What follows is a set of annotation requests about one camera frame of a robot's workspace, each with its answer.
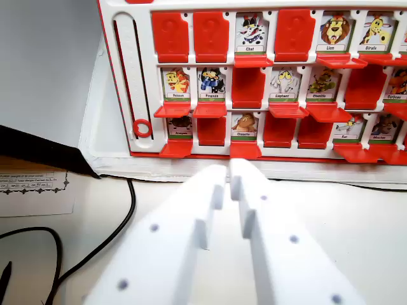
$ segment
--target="dog card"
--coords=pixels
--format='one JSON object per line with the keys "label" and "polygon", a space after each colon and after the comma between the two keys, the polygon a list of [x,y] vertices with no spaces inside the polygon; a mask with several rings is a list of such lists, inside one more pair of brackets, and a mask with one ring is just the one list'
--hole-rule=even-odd
{"label": "dog card", "polygon": [[334,143],[359,143],[361,141],[366,120],[360,113],[351,115],[351,119],[346,123],[334,124]]}
{"label": "dog card", "polygon": [[406,67],[394,68],[383,101],[387,103],[407,103]]}
{"label": "dog card", "polygon": [[231,115],[231,139],[239,141],[255,141],[259,119],[256,112],[241,112]]}
{"label": "dog card", "polygon": [[307,102],[334,102],[341,74],[327,67],[314,67],[308,86]]}
{"label": "dog card", "polygon": [[265,54],[268,22],[262,13],[237,13],[235,53],[237,55]]}
{"label": "dog card", "polygon": [[325,11],[319,29],[317,53],[348,52],[353,28],[354,20],[349,11]]}
{"label": "dog card", "polygon": [[384,54],[390,51],[396,33],[396,21],[392,14],[381,11],[368,12],[359,43],[359,53]]}
{"label": "dog card", "polygon": [[371,131],[369,144],[394,143],[397,139],[401,124],[402,121],[391,114],[379,114],[376,118],[376,124]]}
{"label": "dog card", "polygon": [[198,101],[224,102],[226,76],[218,67],[197,69]]}
{"label": "dog card", "polygon": [[192,139],[192,112],[181,118],[167,118],[169,139]]}
{"label": "dog card", "polygon": [[191,100],[190,77],[183,68],[161,68],[161,78],[165,100]]}
{"label": "dog card", "polygon": [[296,102],[302,75],[296,67],[273,67],[269,102]]}

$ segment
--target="black cable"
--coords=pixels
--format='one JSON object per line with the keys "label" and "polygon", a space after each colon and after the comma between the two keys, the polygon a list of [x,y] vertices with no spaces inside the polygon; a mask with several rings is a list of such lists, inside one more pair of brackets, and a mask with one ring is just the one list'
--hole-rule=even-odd
{"label": "black cable", "polygon": [[62,269],[62,242],[57,232],[49,227],[25,227],[23,229],[14,230],[11,232],[4,233],[0,235],[1,238],[5,238],[7,236],[11,236],[14,234],[18,234],[21,232],[28,232],[28,231],[48,231],[52,234],[55,240],[55,244],[57,246],[57,265],[55,267],[55,275],[52,282],[52,288],[48,298],[46,299],[45,305],[52,305],[53,299],[58,292],[58,288],[61,284],[73,273],[75,273],[78,269],[83,267],[88,261],[90,261],[95,255],[97,255],[103,248],[105,248],[114,238],[121,232],[121,230],[126,226],[128,221],[132,218],[134,212],[137,210],[137,203],[135,199],[135,191],[134,186],[132,183],[132,179],[127,179],[128,188],[130,189],[130,195],[132,197],[132,202],[130,205],[130,210],[128,211],[126,217],[123,219],[121,224],[107,237],[98,247],[96,247],[92,252],[90,252],[82,261],[78,262],[75,266],[73,266],[70,270],[66,271],[61,277],[59,276],[61,269]]}

